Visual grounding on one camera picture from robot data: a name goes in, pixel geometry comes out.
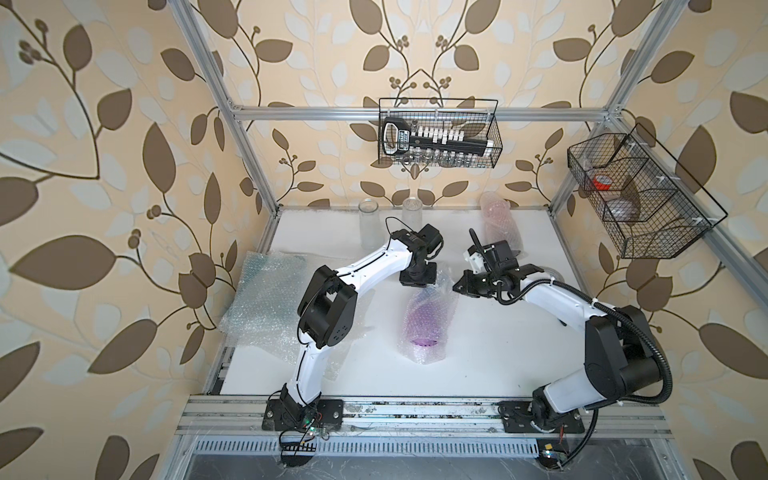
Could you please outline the bubble clear vase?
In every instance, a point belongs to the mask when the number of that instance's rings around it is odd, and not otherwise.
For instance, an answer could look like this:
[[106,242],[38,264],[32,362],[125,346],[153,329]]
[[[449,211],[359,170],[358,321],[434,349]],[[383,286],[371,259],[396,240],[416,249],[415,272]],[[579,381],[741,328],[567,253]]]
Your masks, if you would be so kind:
[[418,197],[408,197],[402,202],[401,220],[414,232],[423,227],[423,202]]

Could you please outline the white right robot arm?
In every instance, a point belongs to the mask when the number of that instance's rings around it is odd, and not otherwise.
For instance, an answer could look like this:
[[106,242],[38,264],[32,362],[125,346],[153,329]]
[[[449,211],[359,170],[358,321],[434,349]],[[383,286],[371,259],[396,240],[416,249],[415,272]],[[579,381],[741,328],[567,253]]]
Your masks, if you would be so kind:
[[542,432],[568,415],[620,401],[658,405],[673,392],[671,366],[636,307],[615,307],[558,280],[539,266],[521,265],[505,241],[481,244],[475,231],[465,253],[469,269],[454,292],[503,306],[535,305],[584,338],[584,361],[574,373],[536,389],[518,418]]

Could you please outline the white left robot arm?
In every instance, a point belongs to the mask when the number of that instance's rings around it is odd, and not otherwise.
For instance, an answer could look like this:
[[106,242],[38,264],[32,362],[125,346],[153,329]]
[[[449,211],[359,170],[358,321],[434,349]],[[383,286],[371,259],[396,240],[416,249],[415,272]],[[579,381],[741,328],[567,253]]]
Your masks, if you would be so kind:
[[430,224],[418,231],[404,228],[391,232],[381,247],[350,265],[338,269],[322,265],[314,272],[297,308],[301,351],[279,396],[296,426],[310,425],[319,412],[328,358],[350,333],[358,298],[394,274],[406,287],[433,285],[434,258],[443,245],[441,233]]

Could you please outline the bubble purple vase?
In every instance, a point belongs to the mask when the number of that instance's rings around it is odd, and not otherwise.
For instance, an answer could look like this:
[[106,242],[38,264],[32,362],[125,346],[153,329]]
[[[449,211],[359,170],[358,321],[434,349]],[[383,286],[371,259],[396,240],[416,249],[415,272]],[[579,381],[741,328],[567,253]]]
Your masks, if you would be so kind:
[[436,283],[419,289],[408,301],[398,336],[398,351],[411,362],[429,365],[446,357],[448,330],[456,312],[450,268],[440,269]]

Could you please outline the clear ribbed glass vase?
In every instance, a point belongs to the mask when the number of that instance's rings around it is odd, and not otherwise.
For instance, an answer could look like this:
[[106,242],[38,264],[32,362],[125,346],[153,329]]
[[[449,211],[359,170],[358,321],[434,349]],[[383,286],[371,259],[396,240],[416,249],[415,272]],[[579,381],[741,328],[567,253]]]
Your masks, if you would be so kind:
[[373,252],[385,243],[379,204],[366,198],[358,204],[360,244],[365,252]]

